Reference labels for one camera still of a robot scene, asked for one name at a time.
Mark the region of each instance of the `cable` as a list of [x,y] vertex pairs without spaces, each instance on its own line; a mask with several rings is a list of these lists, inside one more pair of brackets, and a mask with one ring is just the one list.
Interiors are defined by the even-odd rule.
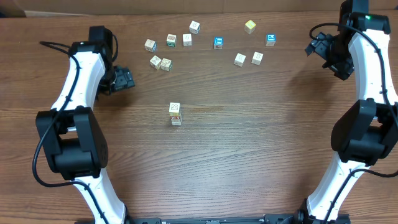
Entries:
[[373,42],[373,40],[372,40],[370,37],[368,37],[364,32],[362,32],[362,31],[360,31],[360,30],[358,30],[358,29],[355,29],[355,28],[353,28],[353,27],[350,27],[350,26],[347,26],[347,25],[343,25],[343,24],[339,24],[339,23],[335,23],[335,22],[322,23],[322,24],[316,25],[315,27],[312,27],[312,29],[310,30],[310,37],[311,37],[311,39],[313,39],[313,40],[319,40],[319,41],[324,41],[324,40],[330,41],[330,40],[333,40],[334,38],[333,38],[333,39],[327,39],[327,38],[321,39],[321,38],[314,37],[314,36],[312,35],[312,32],[313,32],[315,29],[317,29],[317,28],[319,28],[319,27],[324,27],[324,26],[337,26],[337,27],[340,27],[340,28],[345,28],[345,29],[349,29],[349,30],[352,30],[352,31],[354,31],[354,32],[357,32],[357,33],[359,33],[361,36],[363,36],[363,37],[372,45],[372,47],[375,49],[375,51],[376,51],[376,53],[377,53],[377,56],[379,56],[379,60],[380,60],[380,68],[381,68],[381,89],[382,89],[381,93],[382,93],[383,98],[384,98],[384,101],[386,102],[386,105],[388,106],[389,111],[390,111],[390,113],[391,113],[391,115],[392,115],[392,117],[393,117],[393,119],[394,119],[395,126],[396,126],[396,128],[398,129],[398,119],[397,119],[397,115],[395,114],[394,110],[392,109],[392,106],[391,106],[391,104],[390,104],[390,101],[388,100],[388,97],[387,97],[387,89],[386,89],[386,71],[385,71],[385,68],[384,68],[384,60],[383,60],[383,57],[382,57],[382,55],[381,55],[381,50],[380,50],[380,48],[377,47],[377,45]]
[[117,57],[118,57],[118,53],[119,53],[119,43],[118,43],[118,38],[116,37],[116,35],[112,34],[112,36],[114,37],[114,41],[116,43],[116,51],[114,52],[113,58],[112,58],[112,62],[114,62]]
[[[379,60],[380,60],[380,67],[381,67],[381,88],[382,88],[381,93],[382,93],[383,98],[384,98],[384,101],[386,102],[386,104],[387,104],[387,106],[388,106],[388,108],[389,108],[389,111],[390,111],[390,113],[391,113],[391,115],[392,115],[392,117],[393,117],[395,126],[396,126],[396,128],[398,129],[398,119],[397,119],[397,115],[395,114],[394,110],[392,109],[392,106],[391,106],[391,104],[390,104],[390,102],[389,102],[389,100],[388,100],[388,97],[387,97],[387,89],[386,89],[386,71],[385,71],[385,68],[384,68],[384,60],[383,60],[383,57],[382,57],[382,55],[381,55],[381,50],[379,49],[379,47],[377,47],[377,45],[373,42],[373,40],[370,39],[370,37],[368,37],[364,32],[362,32],[362,31],[360,31],[360,30],[358,30],[358,29],[355,29],[355,28],[353,28],[353,27],[350,27],[350,26],[347,26],[347,25],[343,25],[343,24],[339,24],[339,23],[334,23],[334,22],[327,22],[327,23],[319,24],[319,25],[316,25],[315,27],[312,27],[312,29],[310,30],[310,37],[311,37],[311,39],[313,39],[313,40],[319,40],[319,41],[324,41],[324,40],[331,41],[331,40],[335,39],[335,37],[333,37],[332,39],[327,39],[327,38],[325,38],[325,39],[320,39],[320,38],[314,37],[314,36],[312,35],[312,32],[313,32],[315,29],[317,29],[317,28],[319,28],[319,27],[324,27],[324,26],[337,26],[337,27],[340,27],[340,28],[345,28],[345,29],[349,29],[349,30],[352,30],[352,31],[354,31],[354,32],[357,32],[357,33],[359,33],[361,36],[363,36],[363,37],[373,46],[373,48],[375,49],[375,51],[376,51],[376,53],[377,53],[377,56],[379,56]],[[398,176],[398,171],[395,172],[395,173],[393,173],[393,174],[381,174],[381,173],[378,173],[378,172],[375,172],[375,171],[372,171],[372,170],[367,170],[367,169],[357,169],[357,170],[351,171],[351,172],[349,173],[349,176],[347,176],[347,178],[346,178],[345,181],[343,182],[343,185],[341,185],[341,187],[340,187],[339,191],[337,192],[335,198],[334,198],[333,201],[331,202],[330,207],[329,207],[329,210],[328,210],[328,213],[326,214],[326,217],[325,217],[325,219],[324,219],[324,221],[323,221],[323,224],[327,224],[327,223],[328,223],[328,219],[329,219],[330,213],[331,213],[332,209],[335,207],[335,203],[336,203],[338,197],[340,196],[340,194],[342,193],[342,191],[343,191],[344,188],[346,187],[346,185],[347,185],[348,181],[350,180],[350,178],[353,177],[354,174],[357,173],[357,172],[367,172],[367,173],[369,173],[369,174],[376,175],[376,176],[378,176],[378,177],[385,177],[385,178],[391,178],[391,177],[396,177],[396,176]]]
[[46,41],[40,41],[39,42],[41,45],[44,45],[46,47],[50,47],[51,49],[54,50],[58,50],[64,54],[67,54],[69,57],[71,57],[73,59],[73,61],[75,61],[76,63],[76,75],[75,75],[75,79],[72,83],[72,86],[70,88],[69,94],[67,95],[67,97],[65,98],[65,102],[63,103],[63,105],[61,106],[61,108],[59,109],[58,113],[55,115],[55,117],[53,118],[53,120],[51,121],[51,123],[49,124],[48,128],[45,130],[43,136],[40,138],[39,143],[37,144],[36,147],[36,151],[33,157],[33,161],[32,161],[32,172],[33,172],[33,176],[35,177],[35,180],[43,185],[44,187],[63,187],[63,186],[69,186],[69,185],[81,185],[85,188],[85,190],[88,191],[89,195],[91,196],[91,199],[93,200],[95,207],[99,213],[99,215],[101,216],[101,218],[104,220],[105,224],[109,224],[108,220],[106,219],[104,213],[102,212],[101,207],[98,205],[97,200],[95,199],[94,193],[91,191],[90,187],[83,183],[83,182],[79,182],[79,181],[70,181],[70,182],[64,182],[64,183],[58,183],[58,184],[48,184],[46,182],[44,182],[39,175],[37,174],[37,158],[39,156],[39,152],[41,147],[43,146],[44,140],[47,137],[50,128],[54,125],[54,123],[58,120],[58,118],[60,117],[60,115],[63,113],[63,111],[65,110],[65,108],[68,105],[68,102],[70,101],[70,98],[72,97],[72,93],[76,87],[77,81],[78,81],[78,77],[80,74],[80,65],[79,65],[79,61],[76,59],[75,56],[73,55],[69,55],[69,53],[66,50],[60,49],[58,47],[54,47],[54,45],[58,45],[58,46],[62,46],[62,47],[68,47],[67,45],[64,44],[59,44],[59,43],[53,43],[53,42],[46,42]]

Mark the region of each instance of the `white box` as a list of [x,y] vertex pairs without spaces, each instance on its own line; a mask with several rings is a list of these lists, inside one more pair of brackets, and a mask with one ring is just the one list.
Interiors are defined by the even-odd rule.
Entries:
[[242,67],[244,59],[246,58],[246,56],[244,56],[243,54],[237,54],[236,58],[235,58],[235,65]]
[[192,46],[192,35],[191,34],[182,34],[182,44],[184,46]]
[[155,52],[156,41],[147,39],[147,42],[145,42],[145,50],[150,52]]
[[253,33],[253,31],[256,29],[256,24],[252,21],[249,20],[247,23],[244,25],[244,31],[246,31],[248,34]]
[[255,65],[260,65],[261,60],[262,60],[262,53],[255,52],[253,55],[253,59],[251,60],[251,63]]
[[170,71],[173,67],[173,62],[167,58],[163,58],[162,63],[160,64],[160,68],[165,71]]
[[150,65],[156,69],[160,68],[160,63],[162,63],[162,59],[160,59],[158,56],[154,56],[152,57],[152,59],[150,60]]
[[200,23],[192,21],[191,25],[189,26],[189,32],[192,34],[198,34],[200,30]]
[[173,34],[169,34],[167,35],[167,40],[166,40],[166,44],[169,47],[175,47],[175,42],[177,41],[177,36],[173,35]]
[[222,49],[224,44],[224,38],[215,37],[214,38],[214,49]]
[[276,35],[275,34],[267,34],[267,44],[266,46],[274,46],[276,43]]
[[181,125],[182,117],[180,103],[170,103],[169,113],[172,125]]

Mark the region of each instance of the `table surface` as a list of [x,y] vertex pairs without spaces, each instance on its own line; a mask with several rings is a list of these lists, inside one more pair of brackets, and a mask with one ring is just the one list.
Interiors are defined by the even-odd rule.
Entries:
[[[398,86],[398,11],[378,11],[391,22],[389,58]],[[244,23],[257,23],[251,35]],[[191,21],[201,23],[193,46],[182,46]],[[58,98],[69,68],[64,54],[40,40],[87,40],[89,26],[105,25],[119,40],[117,64],[130,68],[136,87],[100,95],[95,116],[109,147],[108,174],[134,217],[200,218],[290,213],[308,197],[333,151],[333,125],[355,101],[354,77],[343,82],[306,57],[308,31],[338,21],[336,12],[275,12],[169,16],[1,19],[0,223],[73,223],[92,214],[74,187],[47,189],[32,176],[38,111]],[[336,33],[327,28],[325,32]],[[265,47],[266,33],[277,43]],[[167,34],[177,47],[166,46]],[[222,50],[214,36],[224,37]],[[144,50],[157,41],[156,53]],[[264,54],[260,66],[253,53]],[[243,67],[234,65],[246,55]],[[157,55],[173,70],[155,70]],[[183,125],[170,124],[169,103],[179,102]],[[392,151],[372,169],[397,169]],[[48,168],[39,175],[63,181]],[[397,223],[397,179],[365,174],[341,212],[353,223]]]

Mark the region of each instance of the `brown tabletop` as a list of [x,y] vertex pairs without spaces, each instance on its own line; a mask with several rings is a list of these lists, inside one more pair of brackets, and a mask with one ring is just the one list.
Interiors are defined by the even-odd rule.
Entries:
[[[389,16],[389,58],[398,86],[398,11]],[[244,31],[252,19],[256,30]],[[182,46],[191,21],[201,24],[193,46]],[[290,213],[320,182],[333,151],[333,125],[355,102],[354,75],[343,82],[317,55],[306,57],[308,32],[338,22],[336,12],[275,12],[169,16],[57,17],[0,20],[0,223],[73,223],[92,214],[74,187],[47,189],[32,176],[39,140],[38,111],[58,98],[69,69],[66,55],[40,40],[87,40],[105,25],[119,39],[116,64],[130,68],[136,87],[100,95],[95,116],[109,147],[109,177],[134,217],[200,218]],[[323,29],[336,34],[336,29]],[[277,35],[265,46],[267,33]],[[177,47],[166,46],[167,34]],[[213,38],[224,37],[222,50]],[[156,52],[144,50],[146,39]],[[264,54],[261,65],[253,53]],[[234,65],[237,53],[246,56]],[[155,70],[157,55],[173,61]],[[170,123],[169,103],[182,107],[182,126]],[[398,152],[372,168],[397,169]],[[63,181],[48,168],[39,175]],[[397,223],[398,180],[364,174],[340,212],[353,223]]]

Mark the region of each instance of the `cube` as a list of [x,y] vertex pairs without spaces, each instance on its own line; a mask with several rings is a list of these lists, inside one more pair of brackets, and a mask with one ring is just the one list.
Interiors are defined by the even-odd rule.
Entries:
[[266,46],[274,46],[276,43],[276,35],[275,34],[267,34],[267,44]]
[[160,68],[165,71],[171,71],[173,67],[173,62],[169,59],[163,58],[162,63],[160,64]]
[[169,113],[170,119],[172,120],[172,125],[181,126],[181,112],[180,112],[180,103],[170,103]]
[[156,41],[147,39],[147,42],[145,42],[145,50],[150,52],[155,52]]
[[244,56],[243,54],[237,54],[236,58],[235,58],[235,65],[242,67],[243,66],[243,62],[244,59],[246,58],[246,56]]
[[224,39],[222,37],[214,38],[214,49],[222,49],[223,48]]
[[177,36],[173,34],[167,35],[166,43],[169,47],[175,47],[175,42],[177,41]]
[[191,34],[183,34],[182,35],[182,44],[184,46],[192,46],[192,36],[191,36]]
[[150,65],[156,69],[160,68],[160,63],[162,62],[162,59],[160,59],[158,56],[154,56],[152,57],[152,59],[150,60]]
[[261,60],[262,60],[262,53],[255,52],[253,55],[253,59],[251,60],[251,63],[255,65],[260,65]]
[[189,26],[189,32],[192,34],[198,34],[200,30],[200,23],[192,21],[191,25]]
[[249,20],[247,23],[244,25],[244,31],[246,31],[248,34],[253,33],[253,31],[256,29],[256,24],[252,21]]

